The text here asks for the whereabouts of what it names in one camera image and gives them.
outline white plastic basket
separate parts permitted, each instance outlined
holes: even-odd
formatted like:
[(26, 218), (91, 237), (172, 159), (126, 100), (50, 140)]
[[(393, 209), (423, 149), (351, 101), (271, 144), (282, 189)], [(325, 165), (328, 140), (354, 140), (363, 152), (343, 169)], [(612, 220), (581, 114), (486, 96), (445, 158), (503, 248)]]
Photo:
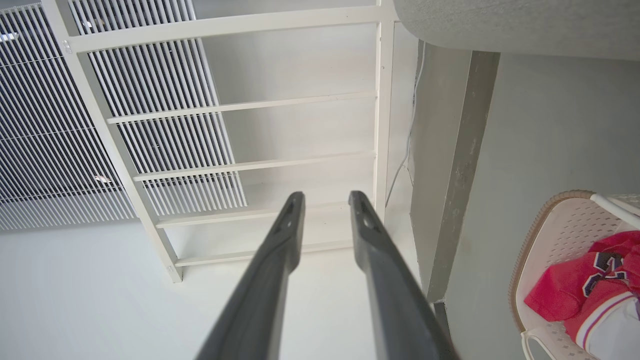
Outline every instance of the white plastic basket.
[(561, 322), (547, 322), (524, 303), (524, 298), (550, 265), (579, 258), (602, 238), (638, 229), (640, 194), (605, 197), (574, 190), (554, 196), (542, 207), (520, 252), (509, 292), (527, 360), (533, 360), (530, 339), (552, 359), (596, 359), (569, 338)]

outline ventilation grille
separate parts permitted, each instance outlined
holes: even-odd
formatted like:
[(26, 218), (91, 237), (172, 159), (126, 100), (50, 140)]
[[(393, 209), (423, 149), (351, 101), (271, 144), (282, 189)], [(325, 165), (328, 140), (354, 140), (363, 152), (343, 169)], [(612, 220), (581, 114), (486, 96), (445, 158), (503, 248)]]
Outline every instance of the ventilation grille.
[(39, 4), (0, 10), (0, 94), (0, 230), (135, 217)]
[[(195, 20), (186, 0), (69, 1), (80, 34)], [(218, 105), (202, 40), (90, 53), (114, 117)], [(119, 124), (140, 174), (234, 163), (222, 114)], [(246, 206), (237, 172), (145, 181), (158, 215)]]

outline electrical wire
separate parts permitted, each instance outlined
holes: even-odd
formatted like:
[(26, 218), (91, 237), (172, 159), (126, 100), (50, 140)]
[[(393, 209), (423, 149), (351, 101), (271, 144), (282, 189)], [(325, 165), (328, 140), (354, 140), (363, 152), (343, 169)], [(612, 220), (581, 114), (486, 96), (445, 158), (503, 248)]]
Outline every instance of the electrical wire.
[(424, 69), (424, 58), (426, 54), (427, 43), (422, 42), (422, 63), (420, 64), (420, 72), (418, 72), (418, 78), (415, 80), (415, 86), (413, 87), (413, 113), (411, 115), (411, 127), (409, 127), (409, 135), (406, 137), (406, 152), (404, 154), (404, 158), (400, 161), (400, 165), (396, 170), (396, 175), (394, 176), (394, 180), (391, 182), (391, 187), (389, 188), (389, 194), (387, 195), (387, 200), (385, 201), (385, 208), (389, 204), (389, 199), (391, 199), (391, 192), (394, 191), (394, 185), (396, 184), (396, 179), (398, 178), (398, 174), (400, 174), (400, 169), (404, 165), (404, 162), (409, 157), (409, 149), (411, 147), (411, 132), (413, 131), (413, 123), (415, 122), (415, 107), (418, 103), (418, 83), (420, 83), (420, 78), (422, 77), (422, 70)]

